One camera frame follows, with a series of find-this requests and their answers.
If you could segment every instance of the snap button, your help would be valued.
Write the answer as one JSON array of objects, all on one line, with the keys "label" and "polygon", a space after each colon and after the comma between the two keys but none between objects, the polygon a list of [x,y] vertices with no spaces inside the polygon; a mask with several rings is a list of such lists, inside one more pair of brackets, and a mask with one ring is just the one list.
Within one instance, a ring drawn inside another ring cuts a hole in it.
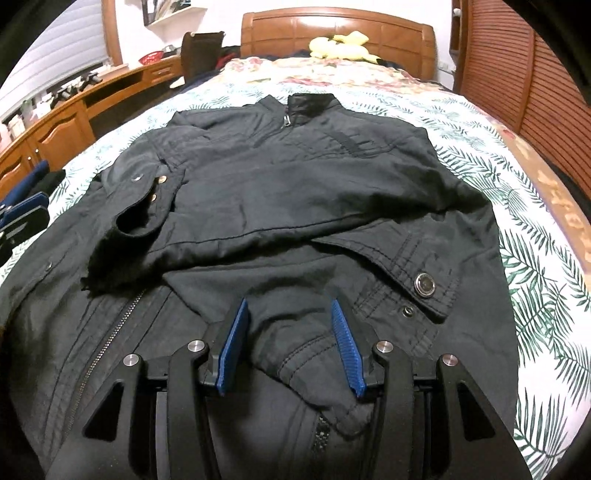
[{"label": "snap button", "polygon": [[414,315],[414,309],[412,307],[410,307],[409,305],[404,306],[404,308],[402,308],[402,314],[405,317],[412,317]]},{"label": "snap button", "polygon": [[414,279],[414,289],[424,298],[428,298],[435,293],[435,280],[428,273],[419,273]]}]

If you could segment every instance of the red basket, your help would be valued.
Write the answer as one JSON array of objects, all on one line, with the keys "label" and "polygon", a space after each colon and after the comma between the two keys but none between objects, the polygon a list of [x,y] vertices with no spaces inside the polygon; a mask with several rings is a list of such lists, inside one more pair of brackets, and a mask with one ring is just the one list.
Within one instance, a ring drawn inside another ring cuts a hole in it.
[{"label": "red basket", "polygon": [[164,52],[162,50],[153,51],[152,53],[148,53],[140,58],[139,62],[142,65],[150,65],[150,63],[156,63],[157,61],[162,60]]}]

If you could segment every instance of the yellow stuffed toy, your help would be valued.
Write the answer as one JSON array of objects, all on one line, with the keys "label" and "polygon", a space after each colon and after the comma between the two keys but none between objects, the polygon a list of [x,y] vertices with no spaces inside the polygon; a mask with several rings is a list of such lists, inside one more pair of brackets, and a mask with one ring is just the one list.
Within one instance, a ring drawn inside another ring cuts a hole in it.
[{"label": "yellow stuffed toy", "polygon": [[349,35],[335,35],[332,40],[316,37],[310,42],[310,56],[317,59],[365,60],[377,63],[379,57],[363,46],[369,38],[359,31]]}]

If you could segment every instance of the wooden wardrobe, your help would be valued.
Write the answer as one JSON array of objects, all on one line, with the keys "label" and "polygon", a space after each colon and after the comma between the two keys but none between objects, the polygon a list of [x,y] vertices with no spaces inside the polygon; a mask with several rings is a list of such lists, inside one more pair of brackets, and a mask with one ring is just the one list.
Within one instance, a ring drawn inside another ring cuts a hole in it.
[{"label": "wooden wardrobe", "polygon": [[459,0],[454,91],[498,118],[591,197],[591,106],[542,38],[503,0]]}]

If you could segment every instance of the bedsheet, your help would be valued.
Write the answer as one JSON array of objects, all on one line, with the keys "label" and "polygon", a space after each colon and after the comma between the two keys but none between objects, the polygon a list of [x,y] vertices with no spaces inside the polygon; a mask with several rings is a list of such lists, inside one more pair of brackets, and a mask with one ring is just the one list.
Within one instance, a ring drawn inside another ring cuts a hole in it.
[{"label": "bedsheet", "polygon": [[[51,221],[75,204],[95,174],[133,140],[164,126],[175,111],[242,106],[266,95],[286,103],[293,93],[330,92],[345,108],[425,128],[442,164],[493,204],[519,346],[514,440],[534,479],[541,479],[572,442],[591,406],[591,296],[579,261],[481,111],[403,72],[371,70],[346,60],[233,60],[215,79],[150,109],[69,162],[66,179],[51,197]],[[0,282],[32,241],[17,247],[0,268]]]}]

